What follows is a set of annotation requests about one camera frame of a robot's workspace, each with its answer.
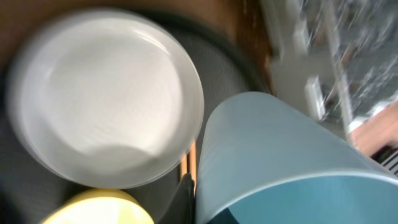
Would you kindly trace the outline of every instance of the yellow bowl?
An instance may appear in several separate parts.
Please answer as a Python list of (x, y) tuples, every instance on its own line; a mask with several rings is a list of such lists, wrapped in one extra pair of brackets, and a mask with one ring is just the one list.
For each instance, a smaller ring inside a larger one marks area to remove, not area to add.
[(72, 198), (44, 224), (153, 224), (137, 200), (120, 190), (89, 190)]

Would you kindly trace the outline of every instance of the blue mug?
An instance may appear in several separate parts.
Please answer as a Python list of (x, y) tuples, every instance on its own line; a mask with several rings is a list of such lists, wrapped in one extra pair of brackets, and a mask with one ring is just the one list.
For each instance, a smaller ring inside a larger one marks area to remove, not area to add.
[(197, 224), (228, 208), (245, 223), (398, 223), (398, 179), (265, 93), (220, 104), (205, 131)]

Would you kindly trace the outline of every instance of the brown wooden surface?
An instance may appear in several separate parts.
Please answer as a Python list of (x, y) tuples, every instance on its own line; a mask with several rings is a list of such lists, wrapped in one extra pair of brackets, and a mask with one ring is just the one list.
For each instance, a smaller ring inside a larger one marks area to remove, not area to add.
[(0, 68), (38, 27), (89, 7), (170, 11), (194, 19), (240, 46), (269, 80), (271, 48), (257, 0), (0, 0)]
[(193, 187), (193, 193), (197, 190), (197, 143), (193, 142), (189, 156), (189, 173), (191, 173), (192, 180), (194, 181), (195, 186)]
[(394, 103), (376, 117), (356, 128), (352, 133), (354, 145), (371, 156), (383, 146), (398, 143), (398, 103)]
[(186, 173), (188, 173), (188, 157), (184, 155), (180, 163), (180, 179), (182, 179)]

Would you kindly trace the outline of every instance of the black placemat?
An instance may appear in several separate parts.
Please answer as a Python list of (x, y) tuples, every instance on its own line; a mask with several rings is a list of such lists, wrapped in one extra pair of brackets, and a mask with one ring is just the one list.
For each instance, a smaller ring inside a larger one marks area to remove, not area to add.
[[(245, 91), (265, 91), (253, 64), (222, 36), (186, 18), (141, 12), (166, 28), (185, 48), (198, 70), (205, 95), (205, 115), (197, 140), (197, 158), (210, 113), (225, 99)], [(89, 189), (49, 172), (18, 142), (0, 95), (0, 223), (38, 223), (72, 196)], [(157, 221), (174, 196), (178, 167), (162, 178), (133, 189), (131, 194)]]

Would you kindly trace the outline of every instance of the dark mat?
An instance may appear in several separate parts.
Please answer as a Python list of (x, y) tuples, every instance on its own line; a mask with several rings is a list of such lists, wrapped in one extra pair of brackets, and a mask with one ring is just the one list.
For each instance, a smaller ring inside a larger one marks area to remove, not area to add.
[[(179, 16), (141, 13), (164, 26), (185, 48), (198, 70), (205, 95), (205, 115), (197, 140), (199, 158), (205, 124), (215, 107), (238, 93), (265, 91), (265, 85), (252, 63), (220, 35)], [(5, 113), (4, 81), (1, 90), (0, 223), (38, 223), (72, 196), (89, 188), (49, 172), (24, 150)], [(178, 175), (176, 167), (159, 180), (125, 191), (157, 222), (174, 196)]]

